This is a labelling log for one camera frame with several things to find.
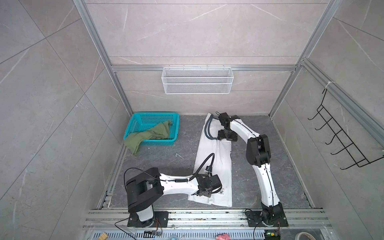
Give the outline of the white navy-trimmed tank top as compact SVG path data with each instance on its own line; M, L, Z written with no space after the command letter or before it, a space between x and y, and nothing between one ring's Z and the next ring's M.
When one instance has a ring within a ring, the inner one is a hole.
M211 195L209 198L204 196L188 196L189 201L229 208L233 206L231 159L232 142L225 139L216 139L218 131L223 128L224 127L221 125L219 120L215 119L212 114L207 114L194 166L194 171L196 171L205 158L209 154L214 153L215 159L213 163L213 175L219 176L222 183L222 189L218 193Z

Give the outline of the olive green tank top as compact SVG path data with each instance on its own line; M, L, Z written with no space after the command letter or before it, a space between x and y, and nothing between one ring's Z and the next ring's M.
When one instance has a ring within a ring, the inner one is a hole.
M170 120L167 120L146 131L131 133L125 138L124 145L131 151L132 155L135 155L140 144L145 140L166 140L170 135L172 124Z

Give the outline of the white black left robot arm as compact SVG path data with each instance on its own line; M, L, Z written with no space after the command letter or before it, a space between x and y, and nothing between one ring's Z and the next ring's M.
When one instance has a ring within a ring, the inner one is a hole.
M190 176L169 176L159 172L158 168L140 170L140 174L126 180L127 226L135 228L152 227L155 222L166 223L168 212L155 212L153 204L162 196L184 194L210 198L223 188L218 175L213 175L215 154L209 154L198 169Z

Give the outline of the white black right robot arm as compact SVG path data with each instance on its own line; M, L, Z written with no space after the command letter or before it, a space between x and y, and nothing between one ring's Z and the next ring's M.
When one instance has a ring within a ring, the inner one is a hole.
M253 167L261 191L260 222L267 227L287 227L288 221L283 205L277 195L271 174L271 150L267 135L261 135L248 127L238 116L219 113L218 120L224 127L218 131L218 140L236 141L238 137L246 144L246 159Z

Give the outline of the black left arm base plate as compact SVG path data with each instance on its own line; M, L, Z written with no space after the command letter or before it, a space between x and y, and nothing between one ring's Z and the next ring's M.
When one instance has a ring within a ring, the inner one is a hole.
M167 227L169 220L169 212L167 211L155 211L152 219L147 221L140 221L137 213L130 214L127 226L135 228L155 228L158 227Z

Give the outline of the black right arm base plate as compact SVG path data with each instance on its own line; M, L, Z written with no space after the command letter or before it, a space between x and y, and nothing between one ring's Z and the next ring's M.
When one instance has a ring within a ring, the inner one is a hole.
M244 211L249 227L288 227L288 220L284 212L270 214L267 211Z

